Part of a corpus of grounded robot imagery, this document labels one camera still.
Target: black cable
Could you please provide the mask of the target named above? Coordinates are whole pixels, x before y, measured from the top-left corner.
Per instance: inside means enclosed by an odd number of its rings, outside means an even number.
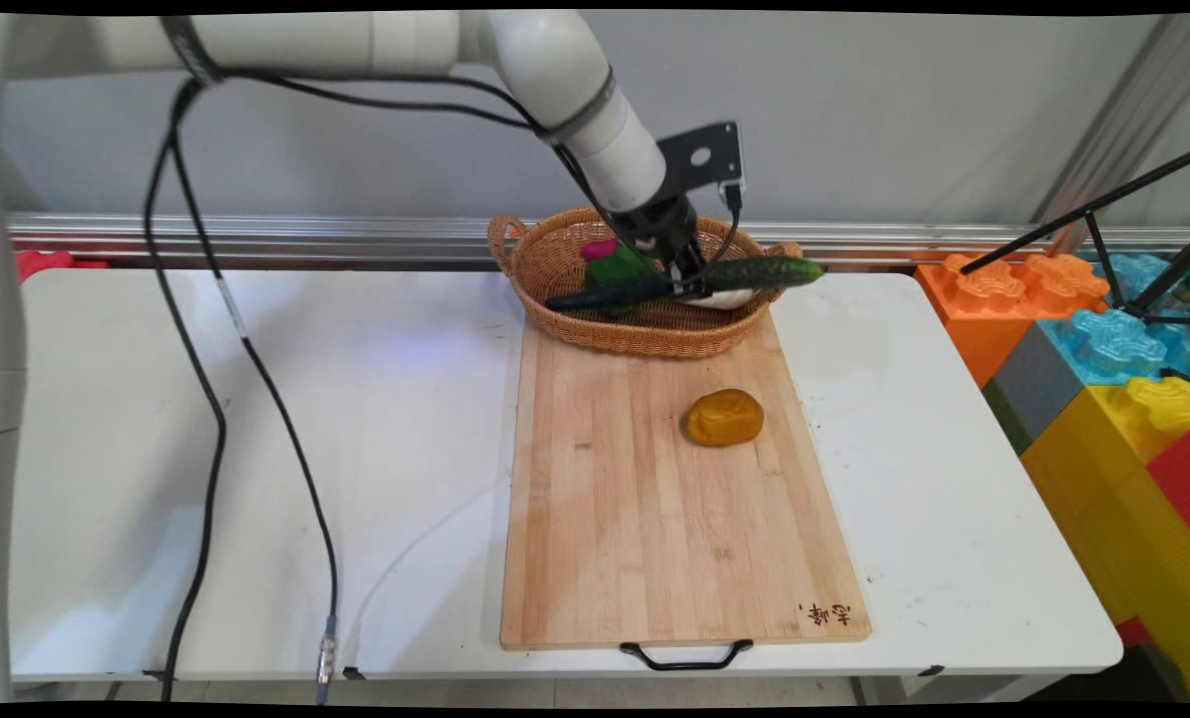
[[[525,106],[519,104],[519,101],[514,99],[514,96],[507,94],[507,92],[503,92],[497,87],[490,86],[487,82],[480,82],[476,81],[476,79],[470,79],[470,77],[405,76],[403,74],[392,74],[390,76],[376,76],[376,77],[358,77],[358,76],[332,76],[331,74],[322,74],[322,73],[293,73],[284,70],[281,70],[280,73],[273,73],[268,70],[245,70],[245,69],[225,70],[224,74],[226,77],[249,79],[249,81],[253,82],[263,82],[275,87],[283,87],[286,89],[292,89],[295,92],[303,92],[303,94],[308,95],[322,96],[322,99],[325,100],[345,101],[345,104],[349,105],[357,105],[363,107],[380,107],[384,110],[447,111],[447,113],[471,114],[471,117],[495,121],[502,124],[503,126],[531,129],[531,131],[534,132],[534,135],[536,132],[543,132],[545,130],[545,127],[540,126],[540,123],[537,123],[537,119],[532,117],[532,114],[527,112]],[[334,92],[331,89],[324,89],[319,87],[293,82],[289,81],[289,79],[287,79],[288,76],[301,76],[302,79],[313,79],[313,81],[321,81],[321,82],[351,82],[351,81],[358,81],[358,79],[374,79],[374,81],[380,81],[380,82],[402,82],[402,83],[415,83],[415,85],[450,85],[450,86],[470,87],[472,89],[486,92],[486,94],[494,95],[496,99],[502,100],[505,101],[505,104],[511,105],[511,107],[519,114],[519,117],[522,118],[522,121],[518,121],[518,119],[503,118],[501,114],[497,113],[487,113],[487,111],[480,110],[478,107],[447,104],[446,101],[395,101],[395,100],[375,100],[358,95],[345,95],[342,92]],[[600,205],[600,201],[595,199],[595,193],[594,191],[590,189],[589,182],[585,179],[585,173],[582,171],[581,164],[576,162],[575,157],[572,157],[571,150],[568,150],[568,146],[560,144],[558,146],[555,146],[555,155],[558,156],[558,160],[564,166],[564,169],[568,169],[568,174],[572,177],[572,181],[576,182],[576,186],[581,188],[582,194],[585,195],[585,200],[588,200],[591,207],[595,208],[595,212],[599,212],[600,218],[603,218],[603,224],[607,224],[608,229],[613,232],[613,236],[616,237],[616,241],[622,246],[626,246],[626,249],[630,249],[635,255],[635,257],[639,257],[639,260],[645,266],[652,267],[652,262],[650,260],[644,258],[644,256],[639,254],[638,250],[634,249],[634,245],[632,245],[630,241],[622,237],[621,232],[616,231],[616,224],[613,223],[612,214],[609,214],[607,210],[603,208],[603,205]],[[732,204],[732,201],[728,201],[728,210],[731,210],[732,212],[732,227],[731,231],[727,232],[727,237],[724,239],[722,244],[719,245],[719,251],[714,254],[714,257],[710,258],[709,262],[704,264],[703,268],[699,269],[699,271],[691,274],[691,276],[689,277],[682,277],[676,280],[674,277],[666,276],[666,274],[662,274],[663,280],[669,281],[670,283],[672,283],[672,286],[689,286],[689,283],[703,279],[706,276],[708,266],[710,263],[719,262],[719,260],[722,260],[724,255],[727,254],[728,246],[731,246],[732,239],[734,239],[734,237],[737,236],[737,223],[739,223],[739,219],[737,218],[740,217],[740,210],[738,205],[739,205],[739,199],[737,200],[735,205]]]
[[[313,88],[311,86],[302,86],[299,83],[293,83],[288,81],[281,81],[278,77],[267,77],[267,76],[246,76],[248,79],[256,79],[258,82],[271,82],[271,85],[288,87],[288,89],[311,92],[312,95],[326,96],[326,99],[347,101],[349,104],[365,105],[372,107],[386,107],[396,110],[434,110],[434,111],[449,111],[449,113],[468,113],[476,114],[476,117],[484,117],[486,119],[499,118],[505,120],[503,124],[509,126],[520,126],[526,129],[532,129],[536,126],[533,119],[527,114],[527,111],[522,110],[518,105],[518,101],[511,99],[511,96],[505,95],[508,104],[516,107],[519,113],[526,118],[526,121],[516,123],[513,119],[500,118],[495,114],[484,113],[475,107],[464,105],[450,105],[450,104],[420,104],[420,101],[382,101],[382,100],[370,100],[362,99],[362,96],[343,95],[336,92],[320,90],[319,88]],[[476,81],[462,81],[462,77],[438,77],[444,79],[447,85],[466,85],[476,87],[480,89],[489,90],[494,95],[503,95],[501,90],[480,83]],[[213,506],[214,495],[217,494],[218,487],[218,473],[221,464],[221,455],[224,455],[225,449],[225,433],[226,423],[225,414],[221,413],[221,405],[218,402],[217,395],[212,385],[208,382],[208,377],[203,372],[202,364],[200,364],[199,356],[194,350],[194,344],[192,337],[189,337],[188,331],[186,331],[186,324],[182,321],[182,316],[178,312],[178,306],[174,299],[174,292],[168,286],[168,280],[164,274],[164,263],[161,258],[159,250],[157,250],[156,239],[154,239],[151,232],[151,214],[154,213],[154,205],[156,205],[156,195],[159,192],[161,174],[163,173],[164,161],[171,154],[175,161],[176,175],[178,175],[178,181],[182,187],[183,196],[186,204],[188,204],[188,212],[192,213],[192,219],[196,232],[199,233],[201,245],[203,248],[203,254],[206,254],[208,268],[214,274],[214,277],[219,280],[219,289],[225,293],[225,298],[230,300],[230,291],[225,287],[225,279],[221,276],[221,269],[218,264],[217,255],[213,251],[213,245],[208,242],[208,236],[206,229],[203,229],[203,221],[200,214],[196,200],[194,200],[194,191],[192,189],[192,183],[189,183],[188,174],[186,174],[186,167],[181,154],[181,142],[178,126],[186,113],[196,100],[196,96],[201,94],[203,87],[196,81],[196,79],[189,79],[178,89],[174,100],[174,108],[170,110],[169,129],[165,132],[164,141],[161,144],[161,150],[157,151],[156,164],[154,164],[151,174],[151,185],[148,187],[146,199],[144,201],[143,208],[143,237],[148,244],[148,254],[151,255],[152,267],[156,268],[157,277],[161,281],[161,291],[164,294],[165,304],[169,306],[170,314],[174,316],[174,321],[176,330],[178,330],[178,336],[181,337],[183,345],[188,349],[188,356],[192,360],[194,372],[196,372],[196,377],[200,381],[203,392],[208,400],[208,405],[214,412],[214,417],[218,422],[218,444],[214,450],[214,463],[208,472],[207,491],[206,491],[206,505],[203,506],[203,525],[201,529],[201,542],[200,542],[200,554],[196,558],[196,569],[194,570],[194,576],[192,579],[192,586],[188,588],[188,595],[182,601],[182,607],[178,610],[178,618],[176,619],[174,632],[169,638],[169,649],[165,658],[164,678],[161,687],[161,700],[169,701],[174,698],[174,682],[176,673],[176,657],[178,657],[178,650],[182,642],[182,636],[186,630],[186,623],[188,623],[189,617],[192,617],[192,610],[194,608],[194,601],[200,592],[200,586],[203,582],[203,575],[206,575],[207,563],[208,563],[208,547],[211,547],[212,535],[213,535]],[[261,374],[262,381],[267,385],[270,392],[271,399],[275,400],[276,408],[280,410],[281,418],[284,420],[284,427],[288,430],[289,439],[293,442],[294,452],[298,454],[299,464],[301,464],[303,477],[306,477],[307,489],[312,495],[312,505],[315,508],[317,520],[320,525],[321,535],[324,536],[324,544],[330,555],[330,580],[331,580],[331,610],[330,610],[330,624],[336,622],[336,606],[338,605],[338,569],[336,569],[336,554],[333,550],[333,541],[330,537],[330,529],[327,529],[327,523],[324,518],[324,511],[320,506],[319,494],[315,488],[315,482],[312,479],[311,466],[306,460],[306,455],[302,450],[301,441],[299,441],[298,431],[293,426],[293,418],[286,408],[283,399],[281,399],[278,388],[275,387],[275,381],[271,380],[270,373],[267,372],[265,364],[262,363],[261,356],[257,355],[256,348],[252,345],[252,341],[249,339],[246,332],[243,331],[243,324],[239,321],[238,314],[233,314],[236,319],[237,327],[240,329],[240,342],[244,344],[244,350],[252,360],[253,367],[257,373]]]
[[[175,99],[175,113],[180,106],[183,108],[189,106],[199,92],[200,83],[194,81],[194,79],[183,85]],[[156,269],[156,279],[161,283],[161,293],[164,295],[164,302],[168,305],[169,313],[174,317],[174,326],[178,330],[178,337],[186,350],[188,350],[192,368],[196,373],[200,387],[203,389],[203,395],[208,400],[208,407],[213,411],[213,417],[218,422],[218,444],[213,451],[213,464],[208,468],[208,482],[206,497],[203,497],[203,526],[200,531],[200,554],[196,558],[196,569],[192,577],[192,586],[188,588],[188,595],[182,600],[182,608],[178,610],[178,619],[176,619],[174,633],[169,638],[169,654],[164,661],[164,682],[161,687],[161,700],[165,701],[170,700],[174,695],[174,673],[176,662],[178,662],[178,647],[182,642],[182,632],[186,630],[188,618],[192,617],[192,608],[194,607],[196,595],[199,595],[200,586],[203,582],[203,574],[208,564],[208,544],[213,539],[213,501],[218,489],[218,469],[221,467],[221,452],[224,452],[226,445],[226,417],[221,413],[221,404],[218,402],[213,386],[208,382],[208,376],[203,372],[202,364],[200,364],[200,356],[194,350],[192,335],[188,333],[188,329],[186,329],[186,324],[182,321],[182,313],[178,312],[178,304],[174,299],[174,292],[169,288],[169,281],[164,273],[164,262],[161,260],[161,251],[156,246],[156,237],[151,233],[151,214],[154,208],[156,208],[156,195],[161,187],[161,173],[164,169],[164,160],[169,154],[171,142],[174,142],[174,127],[170,127],[165,132],[164,141],[161,143],[161,150],[156,155],[156,164],[154,164],[154,169],[151,170],[151,183],[149,183],[146,189],[146,199],[143,201],[143,239],[146,242],[148,255],[151,255],[151,267]]]
[[[188,213],[192,214],[192,224],[196,229],[196,233],[200,236],[200,244],[203,248],[203,255],[208,263],[208,269],[213,273],[214,279],[219,282],[219,287],[225,292],[226,296],[230,298],[231,291],[226,289],[226,280],[221,276],[221,267],[218,266],[218,257],[213,251],[213,243],[208,241],[208,233],[203,229],[203,219],[200,214],[200,207],[194,200],[194,191],[192,189],[192,181],[188,179],[188,168],[182,158],[182,145],[181,138],[178,136],[178,123],[182,118],[175,118],[174,123],[174,144],[171,145],[170,154],[174,155],[174,167],[176,169],[176,175],[178,175],[178,183],[182,187],[182,195],[188,204]],[[236,314],[236,321],[238,326],[243,326],[239,323],[239,314]],[[320,508],[320,494],[315,491],[315,479],[312,479],[312,467],[306,461],[306,454],[302,451],[302,442],[298,438],[298,429],[293,427],[293,417],[289,417],[288,408],[284,406],[284,400],[281,399],[278,388],[275,388],[275,381],[271,381],[270,373],[267,372],[267,366],[262,363],[261,356],[257,355],[257,350],[253,346],[253,342],[249,339],[248,332],[240,333],[239,341],[244,344],[244,351],[248,351],[249,358],[252,360],[253,368],[257,369],[258,374],[262,374],[262,381],[267,385],[267,392],[270,392],[271,400],[275,401],[275,407],[280,410],[280,416],[284,420],[284,429],[288,431],[289,442],[293,442],[293,450],[298,454],[298,463],[302,467],[302,476],[306,477],[306,489],[311,492],[312,506],[315,507],[315,520],[320,524],[320,532],[324,536],[324,548],[330,554],[330,618],[336,617],[338,612],[338,561],[336,560],[333,551],[333,537],[330,536],[330,526],[324,519],[324,510]]]
[[[357,95],[345,95],[340,92],[333,92],[331,89],[324,89],[320,87],[313,87],[311,85],[302,85],[293,81],[288,81],[280,76],[264,76],[263,74],[256,73],[244,73],[233,74],[234,77],[251,79],[251,81],[264,82],[267,85],[274,85],[275,87],[283,87],[284,89],[292,89],[295,92],[303,92],[307,95],[322,96],[325,100],[337,100],[345,101],[347,105],[359,105],[363,107],[381,107],[384,110],[415,110],[415,111],[432,111],[432,113],[462,113],[472,114],[472,117],[486,119],[489,121],[502,124],[503,126],[513,126],[520,129],[532,129],[532,126],[522,121],[522,119],[511,119],[505,118],[497,113],[489,113],[489,111],[480,110],[478,107],[471,107],[470,105],[457,105],[452,101],[395,101],[395,100],[372,100],[368,96]]]
[[[303,94],[308,95],[322,96],[322,99],[326,100],[345,101],[345,104],[349,105],[381,107],[389,110],[420,110],[420,111],[444,111],[444,113],[465,113],[465,114],[471,114],[471,117],[477,117],[481,119],[487,119],[490,121],[503,124],[505,126],[531,129],[531,131],[534,132],[540,132],[540,129],[543,129],[540,127],[539,123],[537,123],[536,119],[532,118],[530,113],[527,113],[527,110],[524,108],[522,105],[519,105],[519,101],[513,99],[513,96],[505,94],[505,92],[502,92],[496,87],[489,86],[487,83],[481,83],[480,81],[472,81],[471,79],[466,77],[387,76],[381,79],[392,82],[424,82],[434,85],[457,85],[464,87],[472,87],[487,92],[487,94],[499,96],[499,99],[502,99],[508,105],[511,105],[512,108],[515,110],[516,113],[521,115],[522,120],[516,121],[516,119],[503,118],[501,114],[487,113],[487,111],[476,107],[466,105],[447,104],[446,101],[388,101],[388,100],[372,100],[372,99],[367,99],[365,96],[357,96],[357,95],[345,95],[345,94],[339,94],[339,92],[327,90],[318,87],[312,87],[288,81],[288,79],[281,76],[270,76],[269,74],[265,73],[231,71],[226,73],[226,76],[238,77],[238,79],[251,79],[251,81],[264,82],[268,85],[283,87],[286,89],[292,89],[295,92],[303,92]],[[319,79],[345,79],[345,77],[319,77]],[[262,363],[261,356],[257,355],[257,350],[252,345],[252,341],[249,339],[248,332],[244,331],[244,324],[243,321],[240,321],[239,314],[236,313],[234,311],[233,300],[231,300],[231,292],[230,289],[226,289],[224,274],[221,274],[220,264],[218,264],[217,255],[213,251],[213,245],[211,242],[208,242],[208,235],[206,232],[206,227],[203,227],[203,221],[201,218],[199,206],[196,204],[196,200],[194,200],[194,191],[192,189],[192,182],[189,182],[188,173],[186,173],[186,167],[182,157],[178,126],[182,119],[186,117],[189,106],[193,105],[193,101],[196,100],[196,96],[199,96],[202,89],[203,87],[200,85],[199,81],[196,81],[196,79],[189,79],[178,89],[178,94],[176,94],[174,101],[174,108],[171,108],[170,111],[169,129],[165,132],[164,141],[161,143],[161,149],[157,151],[157,158],[156,162],[154,163],[154,168],[151,171],[151,182],[149,182],[146,199],[144,200],[143,205],[143,238],[148,245],[148,255],[151,256],[151,264],[154,269],[156,269],[157,281],[159,281],[161,292],[164,295],[164,300],[165,304],[168,305],[169,312],[171,317],[174,317],[174,324],[176,331],[178,331],[180,339],[182,341],[182,344],[186,346],[186,350],[188,350],[188,357],[189,360],[192,360],[194,373],[196,373],[196,377],[200,382],[201,388],[203,389],[203,392],[206,392],[208,406],[211,406],[211,410],[213,411],[214,418],[218,423],[218,442],[214,449],[213,464],[208,470],[206,505],[203,506],[203,525],[201,529],[201,537],[200,537],[200,554],[196,560],[196,569],[194,570],[192,586],[189,586],[188,595],[186,595],[186,598],[182,601],[182,607],[178,611],[178,618],[176,619],[174,632],[171,632],[171,636],[169,638],[169,650],[165,658],[164,678],[161,689],[161,700],[163,701],[171,700],[171,697],[174,695],[176,656],[178,655],[182,636],[186,630],[186,623],[188,623],[189,617],[192,617],[194,601],[199,595],[200,586],[203,582],[203,575],[206,575],[207,570],[208,547],[211,547],[212,535],[213,535],[214,495],[217,494],[218,473],[221,467],[221,456],[224,456],[225,437],[226,437],[225,414],[224,412],[221,412],[221,405],[218,402],[218,398],[214,394],[214,389],[212,385],[208,382],[208,377],[203,372],[203,367],[200,363],[199,355],[194,350],[192,337],[189,337],[188,331],[186,330],[186,324],[183,323],[182,316],[178,311],[178,306],[176,306],[176,300],[174,299],[174,292],[171,292],[171,289],[168,286],[164,262],[161,258],[159,249],[157,249],[156,239],[154,239],[151,232],[151,214],[154,213],[154,206],[156,205],[157,192],[159,192],[161,174],[163,173],[164,169],[164,161],[169,155],[174,156],[176,175],[178,175],[180,186],[182,187],[186,204],[188,204],[188,212],[189,214],[192,214],[192,221],[194,224],[194,227],[196,229],[200,243],[203,248],[203,254],[206,254],[208,268],[211,268],[211,271],[214,274],[214,277],[218,281],[219,289],[224,292],[226,302],[228,304],[228,310],[231,311],[231,318],[233,318],[236,327],[240,335],[240,342],[243,342],[244,344],[244,350],[246,350],[249,358],[252,360],[253,367],[257,369],[257,373],[261,374],[262,381],[267,385],[267,391],[271,395],[271,400],[275,401],[276,408],[280,410],[281,418],[284,420],[284,427],[287,429],[289,435],[289,441],[293,442],[294,452],[298,454],[299,464],[301,464],[303,477],[306,477],[307,491],[311,492],[312,495],[312,505],[313,508],[315,508],[317,520],[320,525],[320,531],[324,537],[325,549],[327,550],[327,555],[330,555],[330,580],[331,580],[330,626],[331,624],[336,623],[336,606],[338,605],[338,569],[336,569],[336,554],[333,550],[333,541],[331,541],[330,527],[327,527],[327,523],[325,522],[324,518],[324,512],[320,506],[319,494],[315,488],[315,481],[313,481],[312,479],[311,466],[308,464],[306,455],[302,451],[302,444],[301,441],[299,441],[298,431],[295,431],[295,427],[293,426],[293,418],[290,418],[288,408],[286,408],[284,401],[283,399],[281,399],[280,391],[278,388],[275,387],[275,381],[271,380],[270,373],[267,372],[265,364]],[[576,158],[572,157],[571,151],[568,150],[566,146],[559,145],[557,146],[557,149],[555,149],[555,154],[557,154],[559,162],[564,166],[564,168],[568,169],[568,173],[572,176],[572,179],[575,179],[576,185],[585,194],[587,200],[589,200],[590,205],[594,206],[595,212],[599,212],[600,217],[603,218],[603,221],[608,224],[608,229],[612,229],[614,236],[618,237],[618,241],[621,241],[622,244],[626,244],[626,239],[624,239],[624,237],[620,236],[616,229],[614,229],[612,217],[609,217],[607,210],[605,210],[599,204],[599,200],[595,199],[595,193],[590,191],[589,182],[587,181],[585,175],[580,167],[580,163],[577,163]],[[731,230],[728,230],[727,237],[722,242],[722,245],[719,246],[719,251],[710,260],[710,264],[718,262],[718,260],[721,258],[724,254],[726,254],[728,246],[731,245],[732,237],[737,235],[737,223],[739,223],[739,217],[740,217],[739,200],[737,201],[735,205],[732,205],[731,208],[732,208]],[[674,280],[672,277],[664,277],[664,280],[670,281],[676,286],[682,286],[682,283],[691,282],[695,281],[696,279],[704,276],[706,269],[708,269],[710,264],[704,264],[704,267],[701,268],[697,273],[695,273],[693,277],[687,277],[685,280]]]

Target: white table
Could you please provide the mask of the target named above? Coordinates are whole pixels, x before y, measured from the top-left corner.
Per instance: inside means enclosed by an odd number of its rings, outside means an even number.
[[[499,647],[522,332],[502,276],[228,279],[333,532],[339,668],[652,674],[612,649]],[[330,582],[303,479],[212,279],[183,271],[171,283],[230,424],[178,676],[308,679]],[[52,269],[24,292],[12,672],[142,679],[163,667],[193,572],[214,423],[151,273]],[[945,676],[1007,676],[967,698],[1021,698],[1119,662],[1117,633],[914,280],[831,274],[787,292],[772,314],[873,632],[758,645],[710,676],[908,678],[942,666]]]

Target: robotic arm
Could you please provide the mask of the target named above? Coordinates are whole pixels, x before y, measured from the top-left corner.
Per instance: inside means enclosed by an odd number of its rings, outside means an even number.
[[[566,146],[614,231],[662,260],[676,280],[703,266],[687,191],[716,182],[740,196],[735,123],[656,142],[614,81],[575,10],[427,10],[200,15],[219,67],[303,76],[449,73],[489,64],[537,119],[540,139]],[[2,77],[175,70],[183,64],[156,17],[0,15]],[[26,386],[23,305],[0,211],[0,700],[8,700],[7,560],[17,427]]]

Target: cutting board handle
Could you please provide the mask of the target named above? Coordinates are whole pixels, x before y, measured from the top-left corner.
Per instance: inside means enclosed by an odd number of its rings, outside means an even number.
[[[497,261],[497,267],[502,268],[505,276],[514,273],[514,264],[511,262],[512,254],[507,251],[507,232],[514,229],[514,236],[522,239],[527,233],[527,224],[514,214],[497,214],[489,221],[489,250],[493,250],[493,258]]]
[[[719,660],[716,663],[700,663],[695,662],[695,660],[683,660],[681,663],[657,663],[654,660],[649,658],[649,654],[644,654],[644,647],[640,647],[637,642],[622,642],[621,653],[641,660],[653,672],[721,672],[721,669],[727,668],[732,658],[737,657],[737,654],[751,648],[754,648],[754,642],[751,639],[733,642],[732,648],[727,650],[726,657]]]

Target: basket handle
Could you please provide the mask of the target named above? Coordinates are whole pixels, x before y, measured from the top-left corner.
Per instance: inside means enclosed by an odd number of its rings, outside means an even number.
[[[527,233],[527,224],[514,214],[497,214],[489,221],[489,250],[493,251],[493,258],[497,261],[497,267],[502,269],[505,276],[514,273],[512,254],[507,251],[507,232],[511,229],[514,229],[518,237]]]
[[[764,257],[794,257],[795,260],[803,260],[803,249],[796,242],[782,242],[764,249],[763,255]],[[785,294],[785,287],[783,286],[779,289],[763,291],[763,296],[766,296],[768,304],[781,299],[782,294]]]

